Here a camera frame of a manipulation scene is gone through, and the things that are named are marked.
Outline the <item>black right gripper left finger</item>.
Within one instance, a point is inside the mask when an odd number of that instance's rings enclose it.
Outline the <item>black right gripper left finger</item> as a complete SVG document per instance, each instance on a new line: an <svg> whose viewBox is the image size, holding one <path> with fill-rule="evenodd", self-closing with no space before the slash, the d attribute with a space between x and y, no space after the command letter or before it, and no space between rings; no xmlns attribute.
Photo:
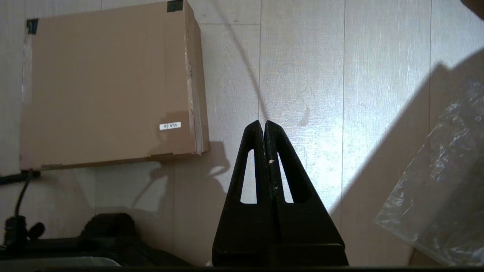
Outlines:
<svg viewBox="0 0 484 272"><path fill-rule="evenodd" d="M256 203L242 203L248 154L254 152ZM268 265L268 247L273 242L273 212L264 135L259 121L243 132L230 185L212 247L215 267Z"/></svg>

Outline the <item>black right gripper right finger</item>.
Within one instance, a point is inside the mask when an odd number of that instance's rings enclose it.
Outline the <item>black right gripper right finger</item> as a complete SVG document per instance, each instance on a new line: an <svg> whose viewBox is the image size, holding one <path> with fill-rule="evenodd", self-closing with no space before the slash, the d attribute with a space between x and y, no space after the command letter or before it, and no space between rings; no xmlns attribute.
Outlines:
<svg viewBox="0 0 484 272"><path fill-rule="evenodd" d="M274 241L278 266L348 266L344 241L323 205L284 129L265 124L271 181Z"/></svg>

